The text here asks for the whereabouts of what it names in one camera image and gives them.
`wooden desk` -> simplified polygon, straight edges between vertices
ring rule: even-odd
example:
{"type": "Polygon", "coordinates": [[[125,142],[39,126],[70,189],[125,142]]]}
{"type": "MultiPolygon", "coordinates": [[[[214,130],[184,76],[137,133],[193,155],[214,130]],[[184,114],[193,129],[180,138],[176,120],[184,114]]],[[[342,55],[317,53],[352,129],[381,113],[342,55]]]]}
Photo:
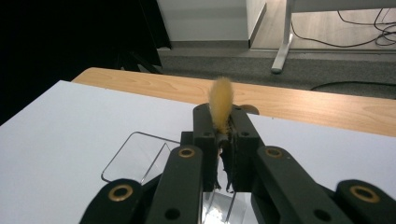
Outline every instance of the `wooden desk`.
{"type": "MultiPolygon", "coordinates": [[[[90,68],[73,82],[180,102],[203,104],[211,80],[90,68]]],[[[396,136],[396,101],[234,83],[234,104],[267,117],[396,136]]]]}

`gray carpet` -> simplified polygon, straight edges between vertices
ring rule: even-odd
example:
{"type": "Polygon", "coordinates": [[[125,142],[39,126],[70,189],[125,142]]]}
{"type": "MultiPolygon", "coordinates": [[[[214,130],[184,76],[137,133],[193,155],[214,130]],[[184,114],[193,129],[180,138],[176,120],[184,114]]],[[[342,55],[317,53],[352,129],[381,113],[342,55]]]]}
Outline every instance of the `gray carpet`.
{"type": "MultiPolygon", "coordinates": [[[[311,55],[311,59],[306,59],[304,56],[300,58],[290,56],[285,63],[283,73],[273,75],[270,71],[274,62],[273,57],[210,56],[210,54],[186,56],[171,52],[160,55],[163,73],[181,77],[214,79],[224,76],[235,82],[298,90],[311,90],[317,85],[339,81],[396,84],[396,62],[393,60],[360,61],[356,57],[353,60],[315,59],[320,58],[320,54],[318,57],[315,54],[311,55]]],[[[318,88],[316,91],[396,99],[396,85],[345,83],[318,88]]]]}

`table leg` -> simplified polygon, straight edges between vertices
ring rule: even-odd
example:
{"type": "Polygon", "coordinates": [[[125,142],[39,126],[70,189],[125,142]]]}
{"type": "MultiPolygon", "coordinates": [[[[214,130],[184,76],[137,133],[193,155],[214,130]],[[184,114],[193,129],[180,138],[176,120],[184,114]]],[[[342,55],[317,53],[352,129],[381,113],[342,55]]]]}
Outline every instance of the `table leg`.
{"type": "Polygon", "coordinates": [[[283,32],[282,45],[277,52],[274,64],[271,68],[271,72],[274,74],[279,74],[282,72],[283,64],[285,63],[286,57],[288,56],[291,40],[293,39],[293,34],[290,33],[291,25],[291,12],[294,6],[295,0],[287,0],[286,3],[286,14],[285,14],[285,28],[283,32]]]}

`yellow fluffy object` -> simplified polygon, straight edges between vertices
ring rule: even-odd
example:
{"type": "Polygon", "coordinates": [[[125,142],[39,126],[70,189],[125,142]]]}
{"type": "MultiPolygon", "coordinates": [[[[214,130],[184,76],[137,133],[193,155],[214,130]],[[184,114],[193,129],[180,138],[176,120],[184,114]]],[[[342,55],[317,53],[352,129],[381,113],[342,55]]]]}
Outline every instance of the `yellow fluffy object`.
{"type": "Polygon", "coordinates": [[[233,86],[230,79],[220,77],[213,83],[209,92],[209,106],[214,127],[219,133],[227,133],[228,117],[233,108],[233,86]]]}

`black wire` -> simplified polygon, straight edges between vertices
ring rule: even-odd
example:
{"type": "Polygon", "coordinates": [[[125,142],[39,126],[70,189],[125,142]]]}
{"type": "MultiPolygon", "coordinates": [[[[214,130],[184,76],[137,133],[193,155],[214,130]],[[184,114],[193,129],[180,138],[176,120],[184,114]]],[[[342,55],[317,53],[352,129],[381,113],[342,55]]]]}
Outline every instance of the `black wire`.
{"type": "Polygon", "coordinates": [[[396,84],[386,83],[386,82],[366,82],[366,81],[337,81],[337,82],[328,82],[316,87],[311,88],[311,91],[315,91],[317,89],[334,86],[339,84],[366,84],[366,85],[378,85],[378,86],[389,86],[389,87],[396,87],[396,84]]]}
{"type": "Polygon", "coordinates": [[[355,45],[346,45],[346,46],[334,45],[334,44],[327,43],[327,42],[324,42],[324,41],[321,41],[321,40],[317,40],[317,39],[313,39],[313,38],[307,38],[307,37],[302,37],[302,36],[298,35],[298,34],[295,32],[294,26],[293,26],[293,21],[291,21],[291,30],[294,32],[294,34],[295,34],[297,37],[299,37],[299,38],[301,38],[301,39],[310,40],[310,41],[315,41],[315,42],[318,42],[318,43],[320,43],[320,44],[324,44],[324,45],[328,45],[328,46],[332,46],[332,47],[336,47],[336,48],[341,48],[341,49],[354,48],[354,47],[358,47],[358,46],[362,46],[362,45],[369,44],[369,43],[374,42],[374,41],[375,41],[375,44],[378,45],[378,46],[390,46],[390,45],[394,45],[394,44],[396,44],[396,40],[392,40],[392,39],[387,38],[387,35],[395,35],[396,32],[389,32],[389,31],[387,31],[387,30],[388,30],[389,28],[391,28],[391,27],[395,27],[395,26],[396,26],[396,21],[395,21],[395,22],[376,23],[377,20],[378,20],[378,18],[379,18],[379,15],[381,14],[381,12],[382,12],[383,9],[384,9],[384,8],[381,8],[381,10],[378,12],[378,15],[376,16],[375,22],[374,22],[374,23],[358,23],[358,22],[353,22],[353,21],[345,21],[344,18],[342,18],[340,12],[337,11],[337,12],[338,12],[338,15],[340,16],[340,19],[341,19],[342,21],[344,21],[344,22],[348,22],[348,23],[352,23],[352,24],[358,24],[358,25],[373,25],[377,30],[381,31],[381,34],[380,34],[378,37],[376,37],[376,38],[374,38],[374,39],[372,39],[372,40],[363,42],[363,43],[355,44],[355,45]],[[380,28],[377,27],[378,24],[391,24],[391,26],[388,26],[388,27],[386,27],[385,29],[380,29],[380,28]],[[385,38],[385,39],[388,40],[388,42],[390,42],[390,43],[389,43],[389,44],[380,44],[380,43],[378,42],[378,40],[379,40],[380,38],[385,38]]]}

